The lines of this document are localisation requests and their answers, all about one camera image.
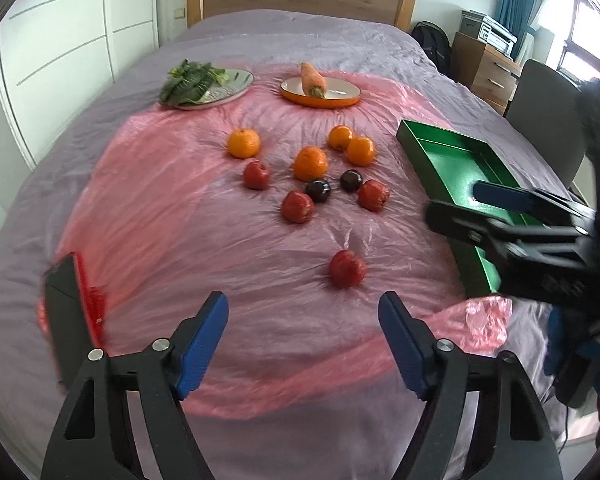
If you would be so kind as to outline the green metal tray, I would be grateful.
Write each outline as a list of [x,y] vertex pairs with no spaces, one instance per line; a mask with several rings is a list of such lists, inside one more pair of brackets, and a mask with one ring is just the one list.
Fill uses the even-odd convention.
[[[472,195],[477,181],[518,188],[519,184],[504,162],[486,142],[422,122],[404,120],[396,138],[407,154],[422,187],[432,200],[475,209],[503,219],[514,226],[536,226],[539,221],[526,214],[478,202]],[[466,296],[483,297],[495,292],[501,280],[484,251],[450,240]]]

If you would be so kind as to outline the red apple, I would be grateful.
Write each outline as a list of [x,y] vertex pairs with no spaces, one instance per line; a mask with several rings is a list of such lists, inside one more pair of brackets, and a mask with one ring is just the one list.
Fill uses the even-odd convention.
[[377,180],[365,181],[358,190],[358,204],[371,212],[382,211],[389,197],[388,186]]
[[256,191],[266,190],[270,186],[270,170],[264,162],[254,160],[245,166],[242,173],[242,180],[246,188],[251,188]]
[[314,203],[309,195],[299,191],[290,191],[283,199],[280,212],[291,223],[309,222],[314,214]]
[[364,260],[349,249],[337,252],[328,266],[332,284],[339,288],[358,286],[366,277],[366,271]]

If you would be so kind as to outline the dark plum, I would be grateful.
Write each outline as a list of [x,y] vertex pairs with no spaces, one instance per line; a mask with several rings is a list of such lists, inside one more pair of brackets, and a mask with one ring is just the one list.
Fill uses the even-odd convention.
[[362,174],[355,169],[345,171],[339,178],[340,188],[348,193],[356,193],[364,182]]
[[332,187],[325,179],[314,179],[306,184],[304,192],[313,203],[326,203],[332,194]]

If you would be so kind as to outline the large orange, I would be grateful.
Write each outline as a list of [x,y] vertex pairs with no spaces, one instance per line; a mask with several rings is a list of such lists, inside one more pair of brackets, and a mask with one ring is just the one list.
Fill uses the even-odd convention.
[[302,148],[292,165],[294,176],[303,182],[321,179],[327,170],[328,159],[325,152],[314,145]]

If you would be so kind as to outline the grey chair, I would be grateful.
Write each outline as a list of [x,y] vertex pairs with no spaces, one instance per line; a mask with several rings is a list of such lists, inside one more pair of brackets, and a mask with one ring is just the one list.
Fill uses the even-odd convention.
[[577,110],[580,88],[564,75],[535,60],[524,63],[506,120],[554,170],[566,188],[572,185],[585,154]]

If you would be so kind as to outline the purple bed cover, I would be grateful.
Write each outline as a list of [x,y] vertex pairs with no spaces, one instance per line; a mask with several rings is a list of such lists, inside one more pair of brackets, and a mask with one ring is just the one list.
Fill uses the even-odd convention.
[[[449,113],[451,125],[445,129],[489,144],[521,185],[554,193],[564,189],[521,134],[464,87],[440,75],[405,32],[282,11],[208,18],[130,68],[76,118],[23,182],[1,228],[0,436],[31,474],[41,471],[65,397],[52,346],[38,322],[44,273],[61,258],[56,249],[72,208],[116,132],[131,116],[153,107],[177,110],[161,104],[159,93],[169,70],[184,60],[249,70],[254,81],[260,67],[287,65],[291,72],[277,91],[291,104],[279,85],[300,77],[303,62],[325,80],[352,82],[352,75],[363,74],[400,82],[434,98]],[[336,110],[358,105],[362,96]],[[364,182],[375,180],[365,177],[369,166],[351,165],[346,151],[330,148],[327,138],[318,148],[328,159],[322,179],[332,187],[329,198],[343,192],[358,202],[358,192],[344,192],[339,178],[355,169]],[[542,370],[547,308],[526,300],[510,303],[506,341],[495,351],[516,353],[544,401],[550,430],[559,436],[566,410],[550,397],[550,380]],[[370,384],[247,419],[185,414],[220,479],[387,479],[421,412],[422,404],[405,389],[395,368]]]

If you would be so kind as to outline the wooden drawer cabinet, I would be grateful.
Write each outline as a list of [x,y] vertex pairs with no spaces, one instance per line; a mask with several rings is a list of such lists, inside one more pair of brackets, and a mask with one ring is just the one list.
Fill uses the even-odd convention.
[[457,32],[452,43],[450,77],[501,116],[517,88],[521,67],[490,44]]

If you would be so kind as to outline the black backpack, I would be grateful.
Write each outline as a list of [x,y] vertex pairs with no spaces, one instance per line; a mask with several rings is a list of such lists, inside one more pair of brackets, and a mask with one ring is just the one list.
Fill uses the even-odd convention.
[[451,69],[452,48],[444,30],[434,23],[418,22],[413,27],[411,36],[434,63],[438,72],[447,75]]

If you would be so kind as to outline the grey printer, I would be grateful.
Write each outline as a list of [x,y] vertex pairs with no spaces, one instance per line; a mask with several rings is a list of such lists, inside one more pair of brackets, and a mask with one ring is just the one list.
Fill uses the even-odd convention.
[[489,15],[476,11],[463,11],[460,32],[468,37],[490,44],[501,54],[512,56],[517,37]]

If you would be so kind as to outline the pink plastic sheet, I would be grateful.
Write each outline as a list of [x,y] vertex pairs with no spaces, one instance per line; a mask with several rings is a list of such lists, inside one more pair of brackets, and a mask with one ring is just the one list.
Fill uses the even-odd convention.
[[[397,292],[435,335],[471,353],[506,341],[512,304],[468,301],[448,243],[422,220],[426,194],[396,140],[402,120],[449,128],[434,98],[391,79],[354,74],[348,110],[311,110],[280,97],[287,65],[257,69],[241,99],[202,112],[153,107],[131,116],[100,156],[73,206],[56,254],[80,257],[102,307],[106,349],[136,351],[193,316],[210,292],[230,304],[227,328],[186,413],[247,419],[367,385],[396,368],[377,319]],[[336,192],[305,224],[286,221],[299,187],[291,165],[324,146],[336,125],[377,148],[366,178],[388,186],[382,211]],[[227,151],[236,129],[256,130],[260,152]],[[246,188],[245,166],[268,166],[270,186]],[[349,249],[366,263],[358,286],[332,284],[328,266]]]

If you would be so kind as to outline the orange rimmed white dish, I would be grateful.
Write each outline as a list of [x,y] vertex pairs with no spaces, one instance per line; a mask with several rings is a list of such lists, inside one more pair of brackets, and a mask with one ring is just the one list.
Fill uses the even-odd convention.
[[327,77],[327,90],[324,98],[306,96],[302,90],[301,78],[291,77],[279,85],[280,94],[286,100],[305,107],[336,110],[356,104],[362,96],[362,91],[352,82]]

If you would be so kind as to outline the orange carrot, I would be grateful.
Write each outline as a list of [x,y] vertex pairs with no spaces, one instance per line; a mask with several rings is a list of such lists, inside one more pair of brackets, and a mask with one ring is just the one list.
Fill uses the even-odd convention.
[[326,80],[311,63],[300,64],[300,77],[302,91],[306,96],[324,99],[327,91]]

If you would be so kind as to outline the patterned grey plate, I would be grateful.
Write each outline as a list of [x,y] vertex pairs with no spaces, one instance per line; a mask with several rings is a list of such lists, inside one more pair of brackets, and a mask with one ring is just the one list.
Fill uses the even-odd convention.
[[206,108],[226,104],[239,99],[251,87],[254,81],[253,73],[240,68],[227,68],[224,84],[214,82],[206,93],[195,103],[174,104],[177,110],[205,110]]

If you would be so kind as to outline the green leafy bok choy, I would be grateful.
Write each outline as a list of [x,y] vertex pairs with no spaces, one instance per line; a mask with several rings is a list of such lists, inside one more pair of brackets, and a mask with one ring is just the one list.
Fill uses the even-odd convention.
[[168,79],[159,93],[159,101],[172,107],[197,104],[214,84],[224,86],[229,79],[225,68],[184,60],[169,70]]

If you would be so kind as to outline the white wardrobe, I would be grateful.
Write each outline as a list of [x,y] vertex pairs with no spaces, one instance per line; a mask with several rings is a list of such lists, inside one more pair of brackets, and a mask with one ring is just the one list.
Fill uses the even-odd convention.
[[157,47],[156,0],[15,0],[0,23],[0,229],[70,122]]

